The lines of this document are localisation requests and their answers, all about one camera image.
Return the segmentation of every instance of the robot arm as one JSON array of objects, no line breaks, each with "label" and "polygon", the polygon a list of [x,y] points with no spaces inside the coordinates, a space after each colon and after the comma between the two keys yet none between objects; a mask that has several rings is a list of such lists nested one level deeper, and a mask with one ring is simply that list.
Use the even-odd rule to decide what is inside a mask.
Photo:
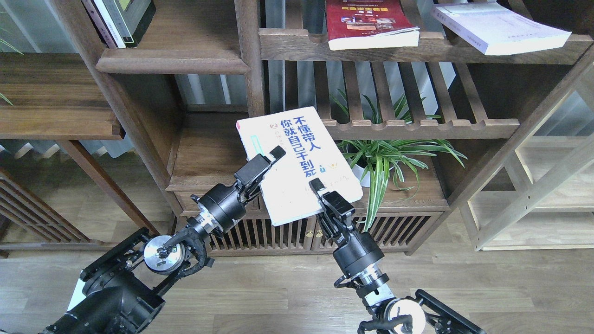
[{"label": "robot arm", "polygon": [[[200,215],[174,236],[149,235],[138,230],[109,250],[80,275],[85,282],[82,302],[66,312],[43,334],[133,334],[141,332],[163,308],[163,295],[180,278],[212,266],[205,241],[210,233],[221,236],[245,215],[245,206],[260,191],[264,174],[285,155],[277,146],[274,160],[257,155],[235,173],[230,187],[217,184],[202,198],[192,196]],[[144,262],[167,277],[150,289],[132,272]]]},{"label": "robot arm", "polygon": [[[352,225],[355,208],[336,191],[326,191],[320,179],[309,183],[323,211],[318,221],[324,235],[338,248],[333,256],[343,276],[335,288],[353,288],[372,316],[359,324],[358,334],[376,330],[378,334],[421,334],[428,323],[436,334],[486,334],[484,330],[445,304],[419,289],[415,298],[396,298],[387,274],[379,267],[384,253],[368,232],[360,233]],[[422,306],[435,312],[428,313]]]},{"label": "robot arm", "polygon": [[[202,198],[192,196],[200,214],[177,234],[155,237],[146,228],[140,229],[86,267],[80,275],[86,298],[42,333],[141,332],[163,308],[162,297],[175,282],[212,266],[205,242],[210,234],[222,237],[246,214],[245,206],[258,194],[264,175],[285,151],[276,147],[271,155],[272,161],[262,155],[250,160],[235,173],[236,181],[230,187],[217,184]],[[437,334],[485,334],[423,290],[417,290],[415,298],[396,298],[386,284],[388,275],[379,268],[383,252],[369,233],[359,233],[352,225],[353,206],[335,191],[324,192],[319,179],[310,186],[323,208],[318,220],[324,234],[338,245],[333,255],[344,275],[334,286],[355,289],[372,315],[371,321],[361,322],[359,334],[370,330],[420,334],[425,323]],[[132,271],[142,262],[166,276],[158,286],[150,289],[134,276]],[[423,311],[422,306],[436,314]]]}]

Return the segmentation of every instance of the white flower pot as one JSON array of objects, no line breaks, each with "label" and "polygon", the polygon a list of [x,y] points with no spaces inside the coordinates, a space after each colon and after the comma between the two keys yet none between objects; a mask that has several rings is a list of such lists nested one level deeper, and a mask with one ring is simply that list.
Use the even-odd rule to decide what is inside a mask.
[{"label": "white flower pot", "polygon": [[359,183],[361,183],[361,187],[369,188],[371,186],[371,174],[369,172],[366,174],[366,176],[363,179],[361,179],[361,176],[363,175],[363,170],[365,168],[355,164],[355,166],[353,166],[353,168],[351,168],[351,169],[353,170],[353,174],[355,174],[357,179],[359,179]]}]

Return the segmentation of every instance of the cabinet door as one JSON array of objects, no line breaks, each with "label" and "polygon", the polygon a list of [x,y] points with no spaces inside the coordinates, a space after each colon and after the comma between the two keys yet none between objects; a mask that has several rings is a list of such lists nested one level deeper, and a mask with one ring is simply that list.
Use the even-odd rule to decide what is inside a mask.
[{"label": "cabinet door", "polygon": [[315,226],[315,217],[281,226],[272,226],[270,219],[243,219],[224,238],[211,236],[207,250],[212,256],[302,253],[311,251]]},{"label": "cabinet door", "polygon": [[[369,233],[383,251],[408,251],[428,233],[442,212],[378,213]],[[355,228],[363,230],[362,214],[353,218]],[[334,251],[336,245],[321,233],[319,222],[315,224],[312,251]]]}]

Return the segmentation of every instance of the wooden shelf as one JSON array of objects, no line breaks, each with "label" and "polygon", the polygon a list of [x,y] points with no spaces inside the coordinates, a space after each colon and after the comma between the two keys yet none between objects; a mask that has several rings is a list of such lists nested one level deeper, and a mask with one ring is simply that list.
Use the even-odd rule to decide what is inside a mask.
[{"label": "wooden shelf", "polygon": [[[182,206],[188,208],[185,211],[195,211],[195,204],[189,199],[191,193],[204,194],[217,183],[230,185],[235,181],[233,174],[246,161],[235,122],[246,117],[246,113],[231,112],[188,114],[171,181],[166,188],[167,191],[175,192]],[[380,212],[436,212],[448,209],[433,165],[429,159],[425,162],[429,170],[419,171],[421,185],[418,193],[404,200],[411,197],[414,190],[397,191],[394,184],[390,183]],[[416,185],[414,174],[406,169],[403,171],[407,181],[402,186]],[[368,191],[364,188],[364,198]],[[363,212],[367,207],[365,199],[353,205],[358,212]]]},{"label": "wooden shelf", "polygon": [[[460,208],[465,222],[479,229],[488,225],[514,200],[510,191],[481,191]],[[503,229],[483,250],[517,250],[549,248],[594,248],[594,216],[592,212],[528,213]]]},{"label": "wooden shelf", "polygon": [[[518,150],[535,182],[560,160],[564,159],[587,137],[532,137]],[[594,211],[594,166],[568,179],[540,202],[537,212]]]},{"label": "wooden shelf", "polygon": [[331,51],[326,34],[304,29],[260,29],[263,60],[481,62],[511,64],[574,64],[592,45],[588,35],[571,35],[560,49],[511,56],[485,56],[464,40],[449,42],[441,33],[421,31],[419,46]]},{"label": "wooden shelf", "polygon": [[[317,109],[324,125],[335,139],[509,138],[520,126],[517,119],[488,117],[468,67],[462,63],[456,63],[454,67],[464,87],[465,96],[462,98],[465,99],[467,106],[453,103],[454,97],[450,96],[439,64],[426,64],[432,87],[440,104],[438,113],[441,119],[439,120],[426,118],[412,65],[399,63],[406,99],[413,118],[413,122],[407,124],[401,119],[396,119],[394,115],[384,64],[372,62],[371,71],[383,119],[381,124],[372,124],[363,116],[355,63],[343,62],[342,64],[350,113],[350,119],[344,124],[331,118],[326,64],[314,63]],[[459,108],[471,109],[471,115],[465,116],[466,119],[464,119],[461,116],[462,113],[458,112]]]},{"label": "wooden shelf", "polygon": [[124,132],[78,54],[0,53],[0,138],[118,140]]},{"label": "wooden shelf", "polygon": [[154,0],[157,11],[137,48],[106,49],[106,73],[243,74],[233,0]]}]

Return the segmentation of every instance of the spider plant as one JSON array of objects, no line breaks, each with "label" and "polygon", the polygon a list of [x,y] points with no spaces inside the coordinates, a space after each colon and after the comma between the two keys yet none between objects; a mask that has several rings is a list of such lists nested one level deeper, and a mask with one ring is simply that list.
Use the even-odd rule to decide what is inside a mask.
[{"label": "spider plant", "polygon": [[[368,96],[364,98],[369,102],[373,111],[372,122],[381,122],[381,115],[377,108],[371,103]],[[348,113],[348,108],[338,99],[333,97],[343,111]],[[410,118],[410,111],[407,111],[406,97],[402,95],[394,104],[394,114],[398,119]],[[380,208],[381,202],[386,194],[386,188],[390,180],[390,167],[394,167],[393,182],[401,191],[408,191],[416,187],[415,193],[404,200],[410,199],[416,195],[419,190],[419,168],[428,169],[429,166],[417,159],[418,156],[436,156],[436,153],[448,153],[452,155],[464,167],[462,159],[466,159],[462,153],[458,152],[449,141],[443,139],[432,140],[343,140],[338,145],[343,150],[344,157],[350,161],[350,167],[359,163],[364,167],[363,176],[369,173],[371,182],[369,187],[369,200],[367,204],[367,214],[363,231],[369,230]],[[416,186],[402,188],[399,183],[405,181],[402,167],[410,169],[416,178]]]}]

